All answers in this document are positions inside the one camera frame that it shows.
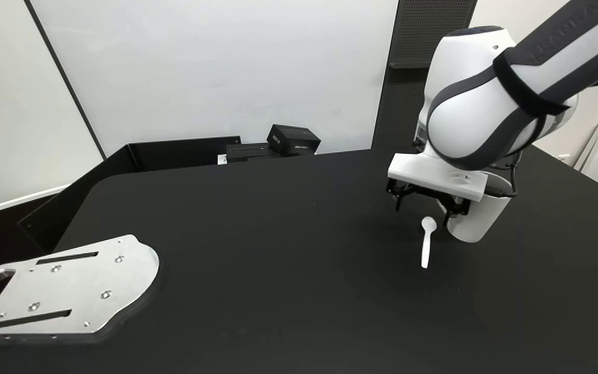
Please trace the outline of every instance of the spoon handle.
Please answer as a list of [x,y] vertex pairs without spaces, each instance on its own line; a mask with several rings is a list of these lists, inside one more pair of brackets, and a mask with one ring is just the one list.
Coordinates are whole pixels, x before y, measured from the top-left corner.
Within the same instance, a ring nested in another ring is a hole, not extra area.
[[430,232],[424,234],[424,246],[422,249],[422,268],[428,268],[428,257],[430,256]]

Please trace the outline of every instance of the black strap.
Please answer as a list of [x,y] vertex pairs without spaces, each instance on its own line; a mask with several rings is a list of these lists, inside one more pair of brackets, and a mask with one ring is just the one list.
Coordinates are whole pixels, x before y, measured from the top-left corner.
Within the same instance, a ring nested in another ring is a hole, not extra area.
[[502,87],[505,88],[509,96],[515,101],[520,108],[527,114],[533,117],[541,117],[546,114],[557,116],[569,109],[568,106],[562,104],[555,104],[539,96],[531,88],[529,88],[521,78],[517,76],[515,71],[509,66],[506,59],[506,51],[493,59],[493,70],[498,76]]

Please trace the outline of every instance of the table surface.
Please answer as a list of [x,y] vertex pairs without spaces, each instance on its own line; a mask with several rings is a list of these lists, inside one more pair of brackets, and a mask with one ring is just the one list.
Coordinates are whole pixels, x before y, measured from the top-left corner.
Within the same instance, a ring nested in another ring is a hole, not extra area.
[[484,239],[385,192],[391,152],[100,182],[59,244],[134,234],[154,302],[98,345],[0,343],[0,372],[598,372],[598,184],[535,148]]

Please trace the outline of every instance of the black wall trim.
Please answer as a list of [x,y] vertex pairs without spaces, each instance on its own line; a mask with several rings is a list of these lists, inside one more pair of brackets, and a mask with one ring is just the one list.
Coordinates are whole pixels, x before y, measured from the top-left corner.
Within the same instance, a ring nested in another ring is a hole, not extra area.
[[50,51],[52,59],[55,60],[57,69],[59,69],[59,73],[61,74],[61,77],[64,79],[66,88],[69,89],[71,97],[73,97],[73,101],[75,102],[75,106],[78,108],[78,111],[80,112],[80,116],[82,116],[83,121],[85,121],[85,125],[87,126],[87,130],[89,130],[89,134],[91,134],[92,136],[93,142],[96,143],[96,147],[98,149],[98,152],[100,153],[100,156],[103,159],[105,159],[106,157],[105,152],[103,152],[103,147],[100,146],[96,133],[93,132],[93,128],[89,123],[89,119],[85,114],[85,110],[83,109],[83,106],[80,104],[80,100],[78,100],[78,97],[75,94],[75,91],[73,90],[73,86],[71,86],[71,82],[69,81],[68,76],[66,76],[64,68],[61,66],[61,62],[59,61],[59,57],[57,57],[57,53],[55,53],[55,49],[52,47],[52,44],[50,44],[50,39],[48,38],[48,35],[45,33],[45,29],[43,29],[43,25],[40,23],[40,19],[38,19],[38,15],[36,14],[36,10],[34,10],[34,6],[31,4],[31,0],[24,0],[24,4],[26,5],[26,8],[29,10],[29,14],[31,14],[31,18],[34,20],[34,23],[36,24],[36,27],[38,28],[38,31],[40,32],[40,35],[43,38],[43,41],[45,41],[45,46]]

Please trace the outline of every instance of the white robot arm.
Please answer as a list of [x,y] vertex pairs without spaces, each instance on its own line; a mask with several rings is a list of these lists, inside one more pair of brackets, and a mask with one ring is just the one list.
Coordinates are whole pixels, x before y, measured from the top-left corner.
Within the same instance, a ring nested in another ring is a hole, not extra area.
[[448,34],[418,117],[415,140],[425,149],[394,156],[387,192],[397,209],[411,193],[438,198],[445,224],[467,215],[490,192],[479,170],[514,154],[513,184],[520,151],[569,120],[577,94],[597,82],[598,0],[571,0],[517,45],[498,26]]

